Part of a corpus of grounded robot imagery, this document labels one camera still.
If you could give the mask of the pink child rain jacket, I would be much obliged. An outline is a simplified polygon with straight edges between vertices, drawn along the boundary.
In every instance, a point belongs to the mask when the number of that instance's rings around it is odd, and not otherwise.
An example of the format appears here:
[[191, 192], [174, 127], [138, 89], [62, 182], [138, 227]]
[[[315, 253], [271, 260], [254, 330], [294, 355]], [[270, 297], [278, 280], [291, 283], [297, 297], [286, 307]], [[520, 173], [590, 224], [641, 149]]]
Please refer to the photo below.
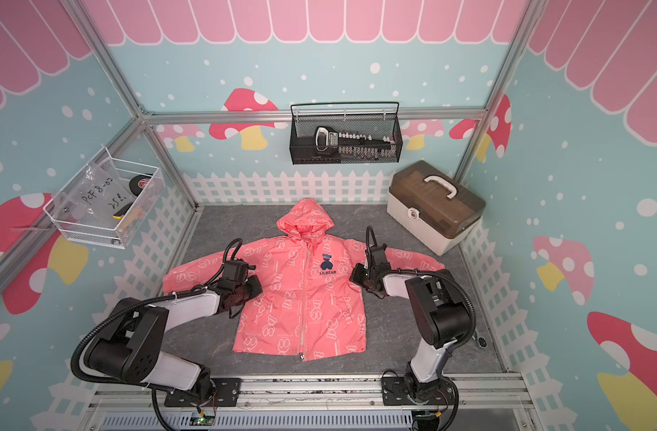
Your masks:
[[244, 306], [233, 351], [318, 360], [367, 347], [362, 288], [350, 282], [365, 245], [330, 235], [334, 222], [303, 199], [276, 223], [281, 235], [240, 247], [263, 292]]

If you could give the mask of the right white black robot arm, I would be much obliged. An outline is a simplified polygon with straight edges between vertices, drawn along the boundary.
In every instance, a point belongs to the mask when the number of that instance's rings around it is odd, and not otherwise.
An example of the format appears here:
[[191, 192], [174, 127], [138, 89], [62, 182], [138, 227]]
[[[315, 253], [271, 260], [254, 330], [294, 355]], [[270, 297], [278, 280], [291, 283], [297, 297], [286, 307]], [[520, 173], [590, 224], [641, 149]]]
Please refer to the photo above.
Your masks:
[[477, 330], [474, 305], [447, 269], [393, 267], [387, 245], [377, 242], [371, 226], [366, 228], [365, 259], [355, 265], [350, 281], [380, 299], [407, 299], [421, 335], [405, 373], [388, 369], [381, 375], [383, 404], [414, 406], [413, 430], [447, 430], [458, 415], [461, 396], [443, 368]]

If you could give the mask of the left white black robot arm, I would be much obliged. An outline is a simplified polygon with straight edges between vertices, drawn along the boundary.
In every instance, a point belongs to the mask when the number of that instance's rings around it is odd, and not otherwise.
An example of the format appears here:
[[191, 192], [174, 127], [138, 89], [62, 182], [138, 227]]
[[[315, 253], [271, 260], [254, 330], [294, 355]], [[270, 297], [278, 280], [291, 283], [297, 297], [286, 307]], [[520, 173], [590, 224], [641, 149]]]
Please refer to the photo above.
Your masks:
[[237, 257], [242, 244], [240, 238], [231, 241], [214, 275], [184, 292], [119, 301], [75, 348], [70, 360], [73, 375], [88, 383], [150, 390], [155, 416], [166, 430], [171, 427], [159, 408], [159, 393], [181, 398], [197, 409], [213, 402], [217, 386], [209, 367], [174, 357], [161, 347], [169, 330], [216, 314], [234, 319], [261, 295], [255, 266]]

